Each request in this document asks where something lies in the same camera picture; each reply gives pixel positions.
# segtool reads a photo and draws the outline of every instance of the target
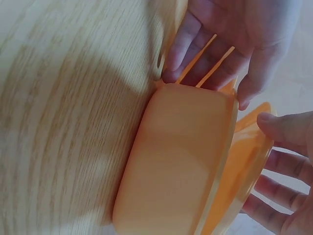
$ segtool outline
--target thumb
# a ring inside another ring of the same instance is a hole
[[[257,123],[264,134],[276,142],[309,146],[313,140],[313,111],[282,117],[261,113]]]
[[[245,110],[249,102],[267,87],[287,51],[287,42],[254,49],[248,73],[238,86],[237,98],[240,110]]]

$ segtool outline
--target plastic container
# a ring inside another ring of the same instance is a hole
[[[117,194],[120,235],[223,234],[258,179],[273,142],[256,124],[264,103],[239,122],[229,84],[209,91],[161,86],[143,115]]]

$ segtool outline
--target light wood surface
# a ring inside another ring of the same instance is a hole
[[[114,234],[123,169],[185,5],[0,0],[1,235]]]

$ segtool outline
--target container lid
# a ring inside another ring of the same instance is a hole
[[[201,234],[223,234],[241,210],[267,161],[273,141],[259,129],[259,113],[275,114],[263,103],[236,123],[218,191]]]

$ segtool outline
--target white floor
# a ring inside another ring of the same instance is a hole
[[[265,93],[253,100],[249,110],[264,101],[269,101],[278,115],[301,113],[313,110],[313,2],[304,0],[301,18],[295,32],[290,51],[279,68],[275,79]],[[265,171],[264,174],[278,182],[308,193],[309,188],[302,182]],[[265,198],[264,201],[281,212],[290,211],[275,205]],[[272,234],[248,216],[237,216],[228,231],[229,235],[267,235]]]

